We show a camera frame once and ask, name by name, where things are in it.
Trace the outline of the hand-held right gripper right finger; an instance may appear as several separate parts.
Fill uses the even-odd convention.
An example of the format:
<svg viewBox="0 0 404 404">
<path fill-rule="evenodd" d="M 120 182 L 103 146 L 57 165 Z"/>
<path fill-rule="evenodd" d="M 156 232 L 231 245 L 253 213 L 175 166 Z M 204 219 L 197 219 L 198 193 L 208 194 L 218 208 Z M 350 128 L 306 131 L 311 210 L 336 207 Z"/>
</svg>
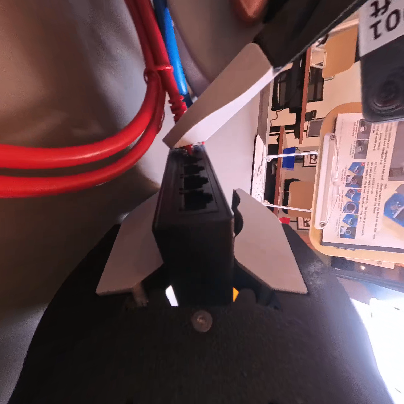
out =
<svg viewBox="0 0 404 404">
<path fill-rule="evenodd" d="M 280 220 L 242 189 L 233 191 L 231 208 L 237 264 L 273 290 L 306 295 L 306 284 Z"/>
</svg>

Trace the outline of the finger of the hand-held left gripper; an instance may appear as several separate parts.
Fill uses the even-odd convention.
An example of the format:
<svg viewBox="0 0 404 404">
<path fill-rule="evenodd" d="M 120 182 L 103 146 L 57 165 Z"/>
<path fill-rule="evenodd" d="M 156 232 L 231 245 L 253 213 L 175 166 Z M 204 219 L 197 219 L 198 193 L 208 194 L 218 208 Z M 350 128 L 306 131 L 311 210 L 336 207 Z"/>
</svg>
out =
<svg viewBox="0 0 404 404">
<path fill-rule="evenodd" d="M 285 68 L 273 67 L 258 44 L 247 44 L 164 137 L 170 149 L 203 143 Z"/>
</svg>

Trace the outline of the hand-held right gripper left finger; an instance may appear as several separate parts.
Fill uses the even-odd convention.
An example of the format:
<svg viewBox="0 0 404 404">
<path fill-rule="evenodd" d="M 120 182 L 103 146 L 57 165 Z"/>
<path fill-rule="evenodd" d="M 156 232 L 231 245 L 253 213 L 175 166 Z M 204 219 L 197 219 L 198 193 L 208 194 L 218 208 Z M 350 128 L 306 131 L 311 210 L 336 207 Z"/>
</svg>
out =
<svg viewBox="0 0 404 404">
<path fill-rule="evenodd" d="M 152 232 L 158 196 L 157 192 L 123 219 L 96 288 L 98 296 L 129 292 L 137 305 L 147 305 L 142 282 L 163 264 Z"/>
</svg>

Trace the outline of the black network switch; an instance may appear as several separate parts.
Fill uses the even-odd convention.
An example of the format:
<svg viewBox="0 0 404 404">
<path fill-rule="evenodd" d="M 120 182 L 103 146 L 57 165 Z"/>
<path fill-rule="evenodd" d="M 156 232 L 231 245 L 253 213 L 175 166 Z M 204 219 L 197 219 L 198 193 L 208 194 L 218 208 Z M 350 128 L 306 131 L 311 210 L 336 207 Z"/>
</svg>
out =
<svg viewBox="0 0 404 404">
<path fill-rule="evenodd" d="M 232 302 L 234 216 L 203 144 L 169 151 L 152 231 L 180 306 Z"/>
</svg>

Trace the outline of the person's left hand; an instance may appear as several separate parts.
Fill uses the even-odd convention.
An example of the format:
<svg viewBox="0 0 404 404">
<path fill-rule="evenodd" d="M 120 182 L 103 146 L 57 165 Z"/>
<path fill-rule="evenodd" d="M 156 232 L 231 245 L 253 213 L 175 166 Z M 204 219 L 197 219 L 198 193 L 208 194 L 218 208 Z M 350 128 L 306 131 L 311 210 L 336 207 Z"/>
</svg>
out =
<svg viewBox="0 0 404 404">
<path fill-rule="evenodd" d="M 247 24 L 261 20 L 268 8 L 269 0 L 231 0 L 237 18 Z"/>
</svg>

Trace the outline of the brown cardboard box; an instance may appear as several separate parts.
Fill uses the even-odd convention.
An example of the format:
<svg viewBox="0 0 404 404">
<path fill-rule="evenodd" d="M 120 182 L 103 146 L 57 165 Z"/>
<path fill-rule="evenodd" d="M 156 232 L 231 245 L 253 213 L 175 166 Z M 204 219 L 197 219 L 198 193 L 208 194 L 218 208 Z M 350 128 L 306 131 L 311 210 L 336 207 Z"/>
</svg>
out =
<svg viewBox="0 0 404 404">
<path fill-rule="evenodd" d="M 294 181 L 289 185 L 288 205 L 291 208 L 311 209 L 314 198 L 314 182 Z"/>
<path fill-rule="evenodd" d="M 350 69 L 355 63 L 357 36 L 357 26 L 329 36 L 324 45 L 325 65 L 322 69 L 323 79 L 334 77 Z"/>
</svg>

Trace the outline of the wooden shelf unit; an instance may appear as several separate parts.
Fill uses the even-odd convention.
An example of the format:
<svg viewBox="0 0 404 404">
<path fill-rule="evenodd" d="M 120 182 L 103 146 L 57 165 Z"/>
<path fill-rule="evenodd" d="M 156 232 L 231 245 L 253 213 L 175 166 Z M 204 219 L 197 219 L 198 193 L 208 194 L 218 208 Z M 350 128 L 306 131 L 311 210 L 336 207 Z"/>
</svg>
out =
<svg viewBox="0 0 404 404">
<path fill-rule="evenodd" d="M 302 144 L 303 141 L 303 131 L 305 124 L 305 116 L 306 116 L 306 108 L 307 108 L 307 93 L 309 88 L 310 81 L 310 67 L 311 67 L 311 53 L 312 47 L 309 47 L 306 50 L 306 53 L 300 59 L 300 84 L 297 86 L 298 88 L 298 109 L 296 113 L 295 119 L 295 132 L 298 134 L 299 144 Z M 284 197 L 284 181 L 286 170 L 282 167 L 283 157 L 277 157 L 272 159 L 270 162 L 276 162 L 276 176 L 275 176 L 275 193 L 274 193 L 274 205 L 273 213 L 277 218 L 282 217 L 282 210 L 284 208 L 283 205 L 283 197 Z"/>
</svg>

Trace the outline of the red twist tie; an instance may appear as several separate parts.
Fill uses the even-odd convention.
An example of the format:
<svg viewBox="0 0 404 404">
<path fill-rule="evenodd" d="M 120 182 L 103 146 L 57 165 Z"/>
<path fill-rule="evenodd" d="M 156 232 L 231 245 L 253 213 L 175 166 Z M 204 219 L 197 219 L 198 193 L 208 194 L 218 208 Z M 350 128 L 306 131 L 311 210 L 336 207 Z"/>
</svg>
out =
<svg viewBox="0 0 404 404">
<path fill-rule="evenodd" d="M 143 73 L 144 81 L 145 81 L 145 83 L 148 83 L 148 78 L 152 74 L 156 73 L 157 75 L 159 75 L 159 72 L 171 72 L 172 73 L 173 71 L 174 71 L 174 68 L 170 64 L 155 65 L 150 68 L 146 67 L 144 69 L 144 73 Z"/>
</svg>

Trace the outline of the blue box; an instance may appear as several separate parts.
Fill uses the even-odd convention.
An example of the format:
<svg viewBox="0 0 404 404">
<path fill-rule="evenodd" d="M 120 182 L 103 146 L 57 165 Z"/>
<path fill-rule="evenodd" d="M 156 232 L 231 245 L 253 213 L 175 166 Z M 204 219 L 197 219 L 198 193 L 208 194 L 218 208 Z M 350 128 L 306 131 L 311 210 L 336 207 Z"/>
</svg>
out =
<svg viewBox="0 0 404 404">
<path fill-rule="evenodd" d="M 283 153 L 290 155 L 290 154 L 295 154 L 296 152 L 296 147 L 292 146 L 290 148 L 284 148 Z M 294 165 L 295 165 L 295 157 L 294 156 L 285 156 L 282 158 L 282 168 L 285 170 L 294 170 Z"/>
</svg>

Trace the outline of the wooden board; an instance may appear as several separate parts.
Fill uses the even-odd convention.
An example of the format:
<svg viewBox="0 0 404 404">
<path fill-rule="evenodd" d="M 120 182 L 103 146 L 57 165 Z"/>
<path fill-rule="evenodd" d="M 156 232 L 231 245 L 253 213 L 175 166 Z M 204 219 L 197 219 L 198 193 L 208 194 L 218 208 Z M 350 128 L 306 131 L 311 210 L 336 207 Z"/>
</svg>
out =
<svg viewBox="0 0 404 404">
<path fill-rule="evenodd" d="M 311 225 L 309 230 L 309 238 L 313 248 L 327 256 L 335 256 L 340 258 L 346 258 L 349 260 L 354 260 L 357 262 L 369 261 L 371 264 L 376 264 L 378 261 L 393 263 L 397 266 L 403 267 L 404 264 L 404 254 L 397 252 L 384 252 L 376 250 L 349 250 L 349 249 L 339 249 L 334 246 L 324 246 L 321 245 L 322 240 L 322 230 L 315 227 L 316 214 L 318 210 L 322 208 L 322 202 L 318 203 L 319 187 L 324 187 L 320 184 L 320 175 L 323 166 L 322 150 L 324 138 L 328 133 L 334 132 L 335 121 L 338 114 L 347 113 L 361 113 L 362 106 L 360 102 L 355 103 L 345 103 L 341 104 L 334 109 L 332 109 L 325 117 L 321 130 L 320 130 L 320 145 L 318 150 L 318 161 L 316 168 L 316 176 L 314 182 L 314 195 L 311 208 Z"/>
</svg>

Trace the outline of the printed instruction sheet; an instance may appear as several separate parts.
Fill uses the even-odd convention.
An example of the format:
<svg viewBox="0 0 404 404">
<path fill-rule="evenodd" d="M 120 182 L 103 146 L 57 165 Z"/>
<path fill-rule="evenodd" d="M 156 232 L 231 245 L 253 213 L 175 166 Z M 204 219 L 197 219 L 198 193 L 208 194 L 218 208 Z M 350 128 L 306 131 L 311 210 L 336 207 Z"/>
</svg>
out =
<svg viewBox="0 0 404 404">
<path fill-rule="evenodd" d="M 334 134 L 331 210 L 321 219 L 321 245 L 403 253 L 403 121 L 338 114 Z"/>
</svg>

